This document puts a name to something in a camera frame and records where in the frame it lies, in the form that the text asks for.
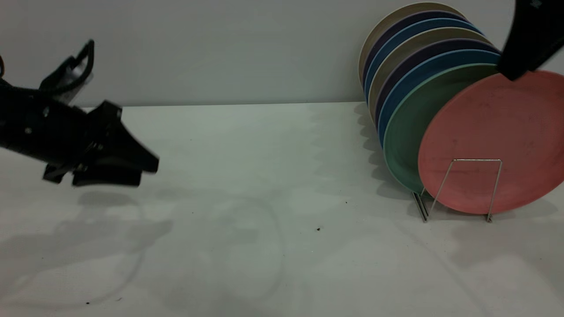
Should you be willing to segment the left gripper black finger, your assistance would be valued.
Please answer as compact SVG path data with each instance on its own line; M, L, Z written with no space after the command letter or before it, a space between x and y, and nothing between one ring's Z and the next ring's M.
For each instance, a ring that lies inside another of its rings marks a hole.
M95 171L94 173L82 172L74 175L72 185L84 187L87 185L119 185L138 187L141 183L141 173L137 171Z
M127 128L112 128L97 143L95 165L129 168L156 173L159 157L139 142Z

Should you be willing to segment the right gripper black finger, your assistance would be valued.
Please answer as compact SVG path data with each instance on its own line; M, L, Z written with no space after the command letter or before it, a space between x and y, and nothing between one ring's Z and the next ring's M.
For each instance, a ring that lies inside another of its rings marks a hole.
M513 22L502 50L498 71L515 81L536 71L564 44L562 0L516 0Z

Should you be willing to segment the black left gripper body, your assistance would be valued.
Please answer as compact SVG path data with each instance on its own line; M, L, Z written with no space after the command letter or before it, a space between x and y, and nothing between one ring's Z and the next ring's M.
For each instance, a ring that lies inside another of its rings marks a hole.
M15 94L15 150L46 164L42 178L59 184L67 174L123 171L95 165L98 142L123 128L121 107L103 102L92 111L68 106L37 92Z

